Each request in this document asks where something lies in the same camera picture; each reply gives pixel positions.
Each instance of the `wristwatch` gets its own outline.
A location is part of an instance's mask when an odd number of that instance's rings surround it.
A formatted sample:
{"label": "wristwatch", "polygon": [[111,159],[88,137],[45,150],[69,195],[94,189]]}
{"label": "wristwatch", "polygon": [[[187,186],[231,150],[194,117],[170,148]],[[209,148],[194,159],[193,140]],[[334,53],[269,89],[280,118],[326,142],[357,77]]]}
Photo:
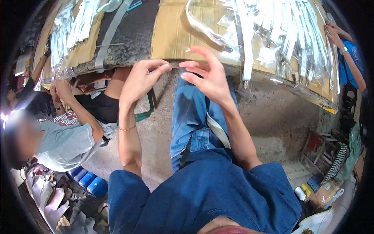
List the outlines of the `wristwatch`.
{"label": "wristwatch", "polygon": [[55,110],[59,110],[61,108],[63,108],[62,103],[61,103],[61,105],[58,108],[55,108]]}
{"label": "wristwatch", "polygon": [[348,49],[345,46],[343,48],[339,49],[339,52],[340,52],[341,55],[343,55],[343,53],[347,52],[347,51],[348,51]]}

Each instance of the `gold bracelet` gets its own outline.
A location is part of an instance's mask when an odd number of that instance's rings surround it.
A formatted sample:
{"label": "gold bracelet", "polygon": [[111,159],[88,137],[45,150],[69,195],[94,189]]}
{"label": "gold bracelet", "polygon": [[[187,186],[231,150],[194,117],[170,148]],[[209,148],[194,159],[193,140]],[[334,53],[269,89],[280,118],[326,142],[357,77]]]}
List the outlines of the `gold bracelet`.
{"label": "gold bracelet", "polygon": [[129,129],[122,129],[118,126],[118,129],[121,130],[122,132],[127,132],[127,131],[130,131],[131,129],[135,128],[137,126],[137,124],[135,124],[134,126],[132,126],[131,128]]}

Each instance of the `blue jerry can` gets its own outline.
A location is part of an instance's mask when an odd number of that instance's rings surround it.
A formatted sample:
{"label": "blue jerry can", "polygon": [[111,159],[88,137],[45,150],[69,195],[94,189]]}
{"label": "blue jerry can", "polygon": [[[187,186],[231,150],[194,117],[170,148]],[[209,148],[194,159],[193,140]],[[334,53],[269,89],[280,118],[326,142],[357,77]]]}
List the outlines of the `blue jerry can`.
{"label": "blue jerry can", "polygon": [[79,181],[79,185],[85,189],[90,185],[90,183],[96,178],[96,175],[92,172],[88,172],[82,179]]}
{"label": "blue jerry can", "polygon": [[75,182],[79,183],[80,179],[82,179],[87,174],[86,169],[82,169],[76,176],[74,176]]}
{"label": "blue jerry can", "polygon": [[103,197],[108,192],[108,183],[100,177],[96,177],[87,187],[87,191],[93,197]]}
{"label": "blue jerry can", "polygon": [[70,171],[68,171],[68,174],[69,176],[73,179],[74,176],[78,175],[78,173],[80,171],[82,171],[83,167],[79,166],[79,167],[76,167],[76,168],[73,168],[71,169]]}

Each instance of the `table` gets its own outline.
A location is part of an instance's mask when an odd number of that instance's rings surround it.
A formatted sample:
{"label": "table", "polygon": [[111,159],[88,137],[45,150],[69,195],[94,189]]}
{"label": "table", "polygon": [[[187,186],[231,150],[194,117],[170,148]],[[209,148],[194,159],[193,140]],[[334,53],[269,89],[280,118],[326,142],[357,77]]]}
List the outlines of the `table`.
{"label": "table", "polygon": [[[158,12],[158,0],[149,0],[129,11],[119,24],[104,59],[104,68],[129,67],[137,61],[149,59],[154,21]],[[105,33],[116,13],[116,10],[105,13],[101,21],[96,45],[101,45]],[[95,71],[96,48],[93,60],[73,68],[74,73],[81,75]]]}
{"label": "table", "polygon": [[[116,33],[113,36],[111,44],[123,43],[123,45],[110,46],[107,56],[104,59],[104,68],[112,69],[116,67],[129,67],[133,66],[137,61],[150,59],[151,41],[153,35],[153,27],[158,12],[159,0],[148,0],[139,7],[129,11],[124,19],[119,24]],[[116,11],[105,13],[101,22],[101,27],[98,35],[96,45],[101,45],[105,36],[107,28],[109,27]],[[96,48],[93,60],[81,64],[73,68],[74,73],[77,75],[86,74],[95,71],[95,60],[98,53]],[[172,67],[177,67],[177,62],[173,61]],[[231,67],[231,73],[239,74],[239,68]],[[252,77],[254,80],[263,82],[264,75],[259,72],[253,72]],[[291,93],[300,96],[303,99],[317,104],[326,109],[337,109],[337,104],[331,103],[321,95],[305,88],[297,89],[295,84],[291,81],[284,80],[279,84]]]}

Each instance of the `red graphic on shirt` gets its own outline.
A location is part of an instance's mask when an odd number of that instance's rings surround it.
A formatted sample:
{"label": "red graphic on shirt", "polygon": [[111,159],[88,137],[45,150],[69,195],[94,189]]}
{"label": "red graphic on shirt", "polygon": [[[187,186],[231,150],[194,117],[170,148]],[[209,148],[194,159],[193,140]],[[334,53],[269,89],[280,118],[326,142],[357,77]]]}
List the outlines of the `red graphic on shirt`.
{"label": "red graphic on shirt", "polygon": [[73,112],[65,113],[51,120],[62,127],[76,125],[79,122],[77,115]]}

